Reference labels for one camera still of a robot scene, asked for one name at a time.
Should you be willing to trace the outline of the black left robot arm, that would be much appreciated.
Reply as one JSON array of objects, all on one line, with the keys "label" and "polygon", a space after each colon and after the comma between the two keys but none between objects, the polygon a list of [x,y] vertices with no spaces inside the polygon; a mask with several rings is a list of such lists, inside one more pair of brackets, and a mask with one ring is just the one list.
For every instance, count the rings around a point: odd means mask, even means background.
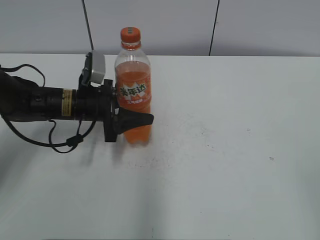
[{"label": "black left robot arm", "polygon": [[118,135],[154,121],[150,113],[119,107],[112,80],[78,89],[45,87],[11,76],[4,68],[0,70],[0,114],[9,126],[48,120],[102,122],[107,143],[115,143]]}]

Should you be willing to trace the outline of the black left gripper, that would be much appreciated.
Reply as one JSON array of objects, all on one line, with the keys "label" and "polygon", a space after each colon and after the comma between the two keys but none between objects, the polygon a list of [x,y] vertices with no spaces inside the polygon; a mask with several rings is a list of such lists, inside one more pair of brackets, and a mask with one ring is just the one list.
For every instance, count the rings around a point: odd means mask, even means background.
[{"label": "black left gripper", "polygon": [[104,79],[103,85],[100,86],[100,90],[104,141],[106,143],[115,143],[118,135],[123,134],[126,131],[153,124],[154,115],[150,113],[135,112],[120,107],[118,114],[116,115],[116,109],[119,105],[117,103],[117,91],[113,86],[113,81],[111,79]]}]

